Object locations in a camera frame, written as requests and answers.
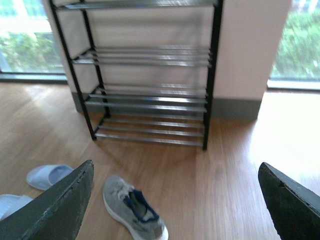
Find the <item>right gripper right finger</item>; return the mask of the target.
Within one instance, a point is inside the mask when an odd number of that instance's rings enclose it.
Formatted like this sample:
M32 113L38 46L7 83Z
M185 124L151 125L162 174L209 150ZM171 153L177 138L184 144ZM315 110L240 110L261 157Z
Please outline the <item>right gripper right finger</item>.
M266 207L282 240L320 238L320 196L263 162L258 181Z

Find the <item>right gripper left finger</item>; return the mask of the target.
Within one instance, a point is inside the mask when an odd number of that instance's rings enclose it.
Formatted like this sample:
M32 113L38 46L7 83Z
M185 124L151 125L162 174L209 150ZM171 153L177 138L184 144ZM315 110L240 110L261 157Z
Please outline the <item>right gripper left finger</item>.
M91 197L92 160L0 222L2 240L74 240Z

